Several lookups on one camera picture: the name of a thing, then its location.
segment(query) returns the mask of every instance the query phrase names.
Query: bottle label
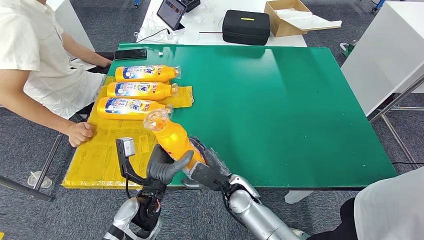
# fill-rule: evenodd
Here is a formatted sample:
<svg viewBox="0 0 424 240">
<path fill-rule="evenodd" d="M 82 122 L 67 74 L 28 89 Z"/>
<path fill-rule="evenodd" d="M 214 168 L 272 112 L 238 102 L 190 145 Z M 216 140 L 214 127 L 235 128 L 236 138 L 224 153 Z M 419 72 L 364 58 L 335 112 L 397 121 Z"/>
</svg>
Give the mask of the bottle label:
<svg viewBox="0 0 424 240">
<path fill-rule="evenodd" d="M 143 96 L 149 92 L 156 93 L 156 82 L 119 82 L 115 87 L 118 97 Z"/>
<path fill-rule="evenodd" d="M 149 110 L 150 101 L 109 98 L 104 110 L 108 114 L 140 114 Z"/>
<path fill-rule="evenodd" d="M 124 79 L 144 79 L 151 78 L 153 75 L 161 75 L 159 66 L 125 66 L 123 67 Z"/>
</svg>

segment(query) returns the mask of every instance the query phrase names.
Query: yellow cloth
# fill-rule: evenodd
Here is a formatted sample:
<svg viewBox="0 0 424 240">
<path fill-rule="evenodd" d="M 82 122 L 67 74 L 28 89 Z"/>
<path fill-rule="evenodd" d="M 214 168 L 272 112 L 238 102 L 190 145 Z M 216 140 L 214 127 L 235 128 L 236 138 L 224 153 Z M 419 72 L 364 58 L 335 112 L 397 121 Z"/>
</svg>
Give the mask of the yellow cloth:
<svg viewBox="0 0 424 240">
<path fill-rule="evenodd" d="M 69 169 L 62 182 L 68 189 L 123 189 L 125 179 L 121 176 L 115 139 L 130 137 L 134 140 L 135 156 L 129 158 L 134 171 L 146 177 L 146 167 L 155 136 L 143 128 L 142 120 L 111 120 L 97 114 L 99 99 L 106 97 L 107 86 L 100 88 L 88 123 L 95 127 L 94 136 L 80 145 L 73 156 Z M 191 107 L 192 87 L 178 87 L 178 95 L 167 97 L 159 103 L 172 104 L 175 108 Z M 130 189 L 140 188 L 129 183 Z"/>
</svg>

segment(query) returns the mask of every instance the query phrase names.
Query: white clothing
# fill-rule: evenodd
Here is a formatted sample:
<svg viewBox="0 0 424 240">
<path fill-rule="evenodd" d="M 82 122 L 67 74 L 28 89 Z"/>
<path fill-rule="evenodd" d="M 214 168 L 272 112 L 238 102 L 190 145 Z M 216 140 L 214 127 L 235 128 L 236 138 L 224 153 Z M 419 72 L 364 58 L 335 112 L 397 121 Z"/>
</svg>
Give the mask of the white clothing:
<svg viewBox="0 0 424 240">
<path fill-rule="evenodd" d="M 24 92 L 69 119 L 94 102 L 104 74 L 73 64 L 55 12 L 36 0 L 0 0 L 0 69 L 31 71 Z"/>
<path fill-rule="evenodd" d="M 358 240 L 424 238 L 424 167 L 367 186 L 355 198 Z"/>
</svg>

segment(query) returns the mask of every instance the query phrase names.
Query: tablet screen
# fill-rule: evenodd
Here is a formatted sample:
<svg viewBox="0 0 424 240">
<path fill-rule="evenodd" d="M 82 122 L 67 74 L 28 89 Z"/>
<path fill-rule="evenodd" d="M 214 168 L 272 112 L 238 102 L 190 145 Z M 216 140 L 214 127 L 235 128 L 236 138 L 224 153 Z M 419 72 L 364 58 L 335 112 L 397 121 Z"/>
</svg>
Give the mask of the tablet screen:
<svg viewBox="0 0 424 240">
<path fill-rule="evenodd" d="M 157 11 L 157 15 L 168 26 L 175 30 L 180 23 L 181 17 L 186 12 L 186 6 L 178 0 L 164 0 Z"/>
</svg>

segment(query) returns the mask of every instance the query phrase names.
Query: person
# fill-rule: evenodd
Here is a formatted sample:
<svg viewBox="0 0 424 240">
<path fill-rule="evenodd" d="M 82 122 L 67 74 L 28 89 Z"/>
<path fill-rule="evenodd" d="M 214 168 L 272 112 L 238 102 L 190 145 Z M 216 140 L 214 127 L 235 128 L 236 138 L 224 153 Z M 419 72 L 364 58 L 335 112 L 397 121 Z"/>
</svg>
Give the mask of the person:
<svg viewBox="0 0 424 240">
<path fill-rule="evenodd" d="M 90 124 L 69 118 L 92 106 L 106 76 L 85 71 L 67 52 L 101 68 L 111 60 L 64 32 L 46 0 L 1 0 L 0 33 L 0 105 L 67 135 L 73 147 L 91 138 Z"/>
<path fill-rule="evenodd" d="M 377 181 L 340 208 L 341 224 L 308 240 L 416 240 L 424 236 L 424 167 Z"/>
</svg>

